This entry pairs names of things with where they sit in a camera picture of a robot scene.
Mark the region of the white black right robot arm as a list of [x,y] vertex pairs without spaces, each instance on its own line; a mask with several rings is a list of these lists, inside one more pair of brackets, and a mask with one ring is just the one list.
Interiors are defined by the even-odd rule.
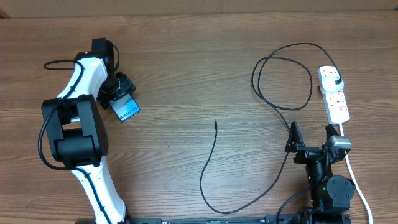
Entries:
[[[353,180],[334,175],[331,165],[342,161],[351,150],[351,141],[340,135],[333,125],[325,127],[326,142],[320,147],[306,146],[297,123],[291,124],[285,152],[295,154],[294,163],[304,164],[308,188],[291,196],[278,209],[271,221],[276,223],[350,223],[345,214],[351,206],[356,190]],[[311,206],[301,208],[294,215],[283,215],[284,207],[306,193]]]

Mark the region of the Samsung Galaxy smartphone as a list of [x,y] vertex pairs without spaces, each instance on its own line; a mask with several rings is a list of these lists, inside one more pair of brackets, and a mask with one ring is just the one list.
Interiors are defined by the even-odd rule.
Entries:
[[110,105],[121,122],[127,121],[141,110],[131,95],[125,95],[119,100],[110,101]]

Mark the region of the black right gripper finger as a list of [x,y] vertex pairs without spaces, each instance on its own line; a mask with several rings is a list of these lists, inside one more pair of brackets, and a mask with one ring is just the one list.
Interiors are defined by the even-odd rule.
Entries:
[[326,130],[326,140],[330,144],[336,144],[339,140],[339,133],[332,124],[325,127]]
[[305,147],[302,133],[299,130],[297,122],[294,121],[290,127],[289,137],[285,146],[285,152],[296,153]]

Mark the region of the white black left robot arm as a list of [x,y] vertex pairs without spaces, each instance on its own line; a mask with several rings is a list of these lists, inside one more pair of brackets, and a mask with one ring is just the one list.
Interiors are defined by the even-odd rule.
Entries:
[[139,111],[136,87],[118,71],[118,48],[106,38],[93,39],[91,50],[71,61],[73,75],[54,99],[45,100],[38,154],[53,170],[78,179],[95,213],[94,223],[133,223],[109,173],[108,134],[98,108],[112,108],[121,120]]

